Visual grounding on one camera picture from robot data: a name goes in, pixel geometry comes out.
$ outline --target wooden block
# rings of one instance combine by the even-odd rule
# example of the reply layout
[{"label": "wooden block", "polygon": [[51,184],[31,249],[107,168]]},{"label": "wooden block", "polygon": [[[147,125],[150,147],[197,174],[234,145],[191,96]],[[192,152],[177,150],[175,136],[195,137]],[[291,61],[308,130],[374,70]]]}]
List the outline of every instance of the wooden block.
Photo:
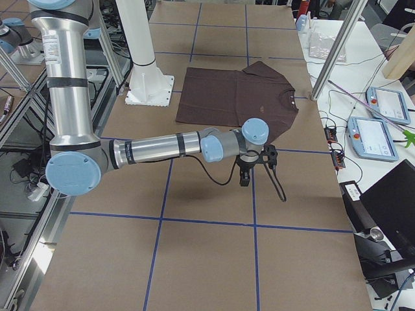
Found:
[{"label": "wooden block", "polygon": [[399,79],[408,70],[409,66],[415,62],[415,29],[408,33],[396,52],[393,53],[389,62],[382,70],[386,79]]}]

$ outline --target brown t-shirt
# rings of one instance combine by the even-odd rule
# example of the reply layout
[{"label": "brown t-shirt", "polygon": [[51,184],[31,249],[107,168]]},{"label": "brown t-shirt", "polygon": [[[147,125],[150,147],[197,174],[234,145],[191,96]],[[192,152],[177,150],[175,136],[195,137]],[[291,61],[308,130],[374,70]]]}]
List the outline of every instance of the brown t-shirt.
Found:
[{"label": "brown t-shirt", "polygon": [[297,116],[294,91],[283,75],[263,62],[242,71],[189,67],[176,121],[242,126],[249,118],[260,118],[270,128],[270,143]]}]

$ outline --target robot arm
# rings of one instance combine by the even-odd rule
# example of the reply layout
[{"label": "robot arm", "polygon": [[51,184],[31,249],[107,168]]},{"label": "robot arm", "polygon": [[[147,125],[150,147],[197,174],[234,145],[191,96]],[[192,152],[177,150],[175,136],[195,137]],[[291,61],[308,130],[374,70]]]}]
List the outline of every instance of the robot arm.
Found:
[{"label": "robot arm", "polygon": [[0,47],[7,54],[14,52],[17,48],[21,57],[27,60],[40,55],[40,50],[32,35],[19,18],[0,20]]},{"label": "robot arm", "polygon": [[92,129],[83,35],[99,18],[95,0],[28,0],[32,22],[41,30],[55,137],[46,176],[52,187],[72,196],[94,189],[110,170],[145,161],[201,152],[208,162],[238,156],[249,169],[259,159],[268,126],[250,119],[241,129],[208,128],[136,141],[103,140]]}]

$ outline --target screen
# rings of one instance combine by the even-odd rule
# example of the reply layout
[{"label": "screen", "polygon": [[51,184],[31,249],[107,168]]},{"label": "screen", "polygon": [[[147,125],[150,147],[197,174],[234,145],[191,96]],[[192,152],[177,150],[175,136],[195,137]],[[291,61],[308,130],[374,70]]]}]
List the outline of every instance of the screen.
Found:
[{"label": "screen", "polygon": [[357,127],[361,135],[364,152],[379,156],[393,156],[388,143],[383,123],[357,119]]},{"label": "screen", "polygon": [[395,119],[405,119],[405,113],[403,112],[398,93],[376,89],[376,97],[379,111],[382,115]]},{"label": "screen", "polygon": [[400,162],[361,195],[361,201],[402,257],[415,256],[415,167]]}]

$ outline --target power adapter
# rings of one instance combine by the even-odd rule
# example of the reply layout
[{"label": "power adapter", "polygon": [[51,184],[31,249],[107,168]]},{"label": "power adapter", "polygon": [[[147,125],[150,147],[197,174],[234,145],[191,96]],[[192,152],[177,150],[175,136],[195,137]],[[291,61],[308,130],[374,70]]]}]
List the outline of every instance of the power adapter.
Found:
[{"label": "power adapter", "polygon": [[45,194],[47,189],[49,189],[49,185],[39,181],[36,188],[30,192],[27,198],[32,202],[37,202]]}]

